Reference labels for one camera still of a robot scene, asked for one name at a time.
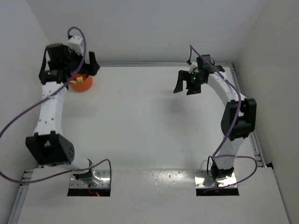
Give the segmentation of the light green 2x2 lego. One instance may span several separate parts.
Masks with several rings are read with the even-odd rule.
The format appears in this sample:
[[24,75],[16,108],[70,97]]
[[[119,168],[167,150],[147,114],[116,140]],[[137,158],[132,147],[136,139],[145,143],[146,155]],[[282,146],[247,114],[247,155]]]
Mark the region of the light green 2x2 lego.
[[83,76],[76,77],[76,81],[77,83],[82,83],[84,82],[84,77]]

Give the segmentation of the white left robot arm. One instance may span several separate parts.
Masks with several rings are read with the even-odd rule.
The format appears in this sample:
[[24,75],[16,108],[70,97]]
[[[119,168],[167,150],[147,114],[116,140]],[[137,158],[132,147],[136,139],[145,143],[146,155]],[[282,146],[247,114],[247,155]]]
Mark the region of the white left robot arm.
[[94,53],[89,52],[90,63],[85,62],[86,50],[82,43],[54,43],[45,47],[39,72],[42,102],[33,135],[25,145],[38,165],[60,166],[73,171],[76,179],[94,177],[90,159],[75,154],[74,145],[63,136],[62,113],[64,98],[73,74],[93,76],[99,70]]

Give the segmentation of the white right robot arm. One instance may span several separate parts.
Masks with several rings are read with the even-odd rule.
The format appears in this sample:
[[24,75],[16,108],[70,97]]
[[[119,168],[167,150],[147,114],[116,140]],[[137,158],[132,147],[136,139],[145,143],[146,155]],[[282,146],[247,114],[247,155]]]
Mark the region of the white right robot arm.
[[186,62],[189,70],[180,70],[174,93],[182,92],[186,84],[187,95],[201,93],[201,87],[211,87],[224,105],[221,119],[223,140],[211,156],[208,175],[214,180],[226,178],[234,171],[234,161],[243,141],[255,130],[257,102],[246,98],[228,80],[221,66],[212,64],[210,55]]

